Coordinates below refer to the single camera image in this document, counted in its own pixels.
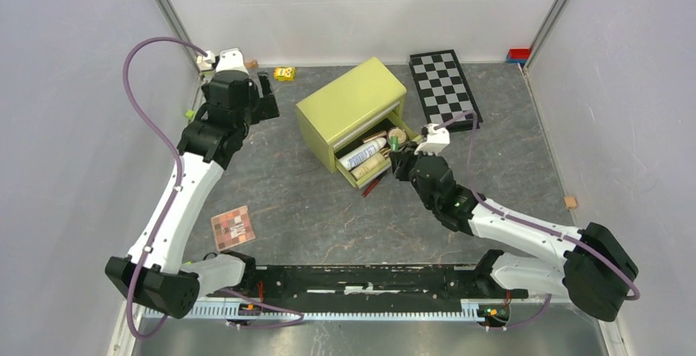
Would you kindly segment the green lipstick tube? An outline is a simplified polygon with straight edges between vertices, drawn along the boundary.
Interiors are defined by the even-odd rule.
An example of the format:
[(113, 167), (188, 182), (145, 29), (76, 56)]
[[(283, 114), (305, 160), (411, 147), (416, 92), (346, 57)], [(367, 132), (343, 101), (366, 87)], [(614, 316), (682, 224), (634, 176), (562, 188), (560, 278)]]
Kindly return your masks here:
[(401, 148), (399, 138), (395, 135), (389, 137), (389, 145), (392, 152), (398, 152)]

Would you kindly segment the small round cream jar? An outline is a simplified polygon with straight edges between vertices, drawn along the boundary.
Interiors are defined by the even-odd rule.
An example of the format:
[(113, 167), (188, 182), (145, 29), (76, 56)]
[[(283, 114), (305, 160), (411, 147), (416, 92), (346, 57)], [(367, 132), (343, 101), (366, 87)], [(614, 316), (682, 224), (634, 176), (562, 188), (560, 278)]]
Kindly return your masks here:
[(390, 144), (396, 141), (399, 145), (403, 145), (407, 141), (407, 134), (401, 128), (391, 128), (387, 132), (387, 141)]

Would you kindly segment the red black lip pencil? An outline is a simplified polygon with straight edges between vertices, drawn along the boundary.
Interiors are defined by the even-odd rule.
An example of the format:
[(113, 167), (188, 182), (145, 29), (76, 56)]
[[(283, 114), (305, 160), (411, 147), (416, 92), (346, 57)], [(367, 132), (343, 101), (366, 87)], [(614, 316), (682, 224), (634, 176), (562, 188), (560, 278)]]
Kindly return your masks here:
[(385, 172), (382, 172), (381, 174), (379, 174), (373, 180), (371, 180), (370, 183), (368, 184), (368, 186), (362, 192), (361, 196), (363, 198), (366, 198), (374, 190), (374, 188), (379, 184), (379, 182), (383, 179), (383, 177), (386, 175), (387, 175), (387, 172), (385, 171)]

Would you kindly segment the white lotion tube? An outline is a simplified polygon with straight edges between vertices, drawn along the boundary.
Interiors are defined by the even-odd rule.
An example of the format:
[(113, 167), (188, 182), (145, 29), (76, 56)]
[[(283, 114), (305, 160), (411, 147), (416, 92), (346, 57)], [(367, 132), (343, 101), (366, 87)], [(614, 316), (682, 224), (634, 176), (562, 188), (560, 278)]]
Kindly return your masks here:
[(358, 148), (353, 149), (348, 154), (340, 157), (338, 162), (347, 170), (353, 170), (354, 168), (361, 165), (363, 162), (367, 161), (374, 154), (378, 153), (387, 144), (387, 139), (385, 137), (379, 137), (372, 139), (367, 143), (363, 143)]

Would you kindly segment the green drawer cabinet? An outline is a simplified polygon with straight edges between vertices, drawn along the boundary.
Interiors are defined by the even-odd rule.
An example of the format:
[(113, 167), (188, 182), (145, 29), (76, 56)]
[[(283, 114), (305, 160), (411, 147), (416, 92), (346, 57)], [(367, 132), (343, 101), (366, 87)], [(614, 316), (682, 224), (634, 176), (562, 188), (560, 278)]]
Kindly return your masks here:
[(353, 187), (362, 189), (388, 169), (388, 156), (359, 180), (338, 159), (370, 135), (394, 127), (404, 130), (409, 141), (419, 141), (419, 135), (402, 119), (405, 96), (406, 87), (372, 57), (296, 104), (300, 134), (331, 173), (341, 173)]

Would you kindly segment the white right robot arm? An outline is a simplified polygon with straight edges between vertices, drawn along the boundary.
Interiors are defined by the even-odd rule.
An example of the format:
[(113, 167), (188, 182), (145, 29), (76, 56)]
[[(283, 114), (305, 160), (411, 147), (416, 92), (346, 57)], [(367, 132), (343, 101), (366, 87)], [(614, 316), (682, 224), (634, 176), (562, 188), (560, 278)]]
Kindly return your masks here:
[(605, 226), (584, 228), (540, 221), (503, 207), (456, 182), (443, 157), (391, 152), (395, 178), (414, 188), (424, 207), (448, 230), (495, 240), (525, 257), (489, 252), (474, 287), (485, 297), (505, 290), (528, 290), (568, 297), (581, 311), (613, 322), (627, 301), (639, 298), (639, 269)]

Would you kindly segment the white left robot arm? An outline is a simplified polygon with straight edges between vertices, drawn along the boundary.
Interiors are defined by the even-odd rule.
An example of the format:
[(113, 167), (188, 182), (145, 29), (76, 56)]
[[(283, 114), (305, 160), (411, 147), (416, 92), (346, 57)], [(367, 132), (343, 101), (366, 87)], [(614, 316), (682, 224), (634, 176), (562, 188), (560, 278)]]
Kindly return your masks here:
[(203, 88), (205, 101), (184, 128), (167, 188), (153, 217), (124, 258), (111, 257), (108, 279), (133, 303), (183, 318), (202, 296), (229, 288), (238, 296), (258, 285), (254, 258), (222, 252), (185, 264), (190, 233), (212, 188), (241, 149), (251, 125), (277, 118), (268, 74), (217, 73)]

